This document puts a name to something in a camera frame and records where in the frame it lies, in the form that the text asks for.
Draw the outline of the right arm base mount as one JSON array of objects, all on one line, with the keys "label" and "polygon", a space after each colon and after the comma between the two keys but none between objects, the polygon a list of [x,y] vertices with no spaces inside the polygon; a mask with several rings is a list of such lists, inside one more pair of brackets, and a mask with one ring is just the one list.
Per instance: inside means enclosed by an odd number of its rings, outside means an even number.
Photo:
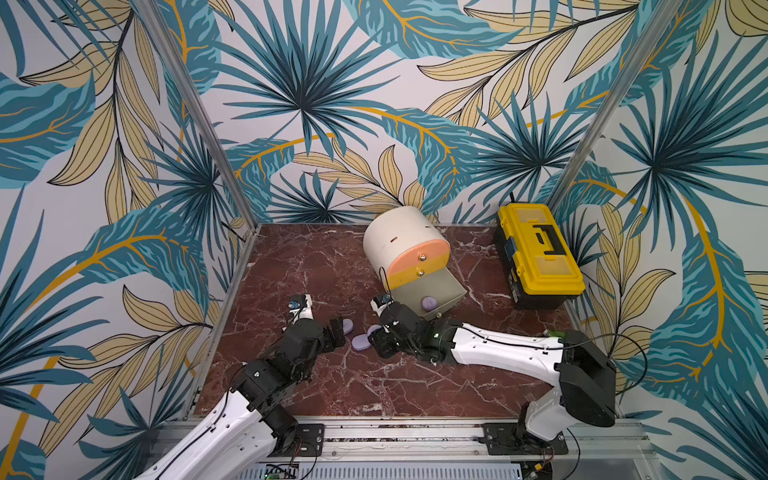
[{"label": "right arm base mount", "polygon": [[549,458],[569,452],[562,434],[557,434],[554,440],[540,440],[517,423],[484,423],[481,429],[478,441],[486,446],[491,456],[540,455]]}]

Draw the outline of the white cylindrical drawer cabinet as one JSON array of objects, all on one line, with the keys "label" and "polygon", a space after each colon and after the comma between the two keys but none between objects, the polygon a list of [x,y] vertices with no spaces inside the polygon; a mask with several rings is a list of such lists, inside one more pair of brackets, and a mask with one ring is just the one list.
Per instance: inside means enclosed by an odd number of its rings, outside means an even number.
[{"label": "white cylindrical drawer cabinet", "polygon": [[446,240],[419,209],[403,206],[379,215],[368,225],[363,237],[363,251],[383,284],[388,266],[400,253],[433,239]]}]

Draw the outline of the orange top drawer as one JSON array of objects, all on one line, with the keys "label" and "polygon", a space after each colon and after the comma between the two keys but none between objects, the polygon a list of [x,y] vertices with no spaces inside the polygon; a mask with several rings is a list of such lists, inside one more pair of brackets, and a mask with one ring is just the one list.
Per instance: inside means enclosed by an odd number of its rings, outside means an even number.
[{"label": "orange top drawer", "polygon": [[450,258],[450,245],[446,240],[427,240],[406,248],[388,266],[387,275],[404,273],[429,274],[444,268]]}]

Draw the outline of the yellow drawer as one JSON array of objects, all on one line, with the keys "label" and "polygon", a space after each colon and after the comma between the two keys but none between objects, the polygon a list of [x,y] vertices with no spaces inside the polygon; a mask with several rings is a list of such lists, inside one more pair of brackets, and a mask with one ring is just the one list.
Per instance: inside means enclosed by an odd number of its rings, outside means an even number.
[{"label": "yellow drawer", "polygon": [[397,259],[388,267],[383,284],[395,290],[445,268],[449,258],[449,255],[442,255],[427,257],[425,260],[421,260],[419,256]]}]

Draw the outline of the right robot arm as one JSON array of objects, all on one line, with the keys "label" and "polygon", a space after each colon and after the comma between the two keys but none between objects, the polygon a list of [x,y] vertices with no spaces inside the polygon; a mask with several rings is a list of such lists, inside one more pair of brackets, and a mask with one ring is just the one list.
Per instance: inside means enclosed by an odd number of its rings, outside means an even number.
[{"label": "right robot arm", "polygon": [[380,327],[368,339],[384,359],[404,353],[432,365],[492,367],[549,385],[522,408],[516,427],[521,439],[551,442],[577,423],[615,425],[616,366],[580,331],[528,337],[447,318],[428,321],[386,295],[374,298],[371,307]]}]

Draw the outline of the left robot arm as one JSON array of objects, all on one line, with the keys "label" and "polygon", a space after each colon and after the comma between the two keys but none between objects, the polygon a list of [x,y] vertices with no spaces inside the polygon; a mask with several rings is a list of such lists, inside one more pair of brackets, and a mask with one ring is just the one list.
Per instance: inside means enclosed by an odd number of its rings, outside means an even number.
[{"label": "left robot arm", "polygon": [[231,479],[291,447],[296,419],[281,403],[311,378],[319,356],[346,342],[344,321],[300,318],[237,371],[216,407],[140,479]]}]

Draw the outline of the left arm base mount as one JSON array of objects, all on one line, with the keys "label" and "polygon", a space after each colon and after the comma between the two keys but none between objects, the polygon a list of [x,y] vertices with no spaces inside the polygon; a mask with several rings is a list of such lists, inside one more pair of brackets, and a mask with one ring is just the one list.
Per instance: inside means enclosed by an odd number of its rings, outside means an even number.
[{"label": "left arm base mount", "polygon": [[323,452],[326,425],[299,423],[286,435],[279,437],[269,458],[318,457]]}]

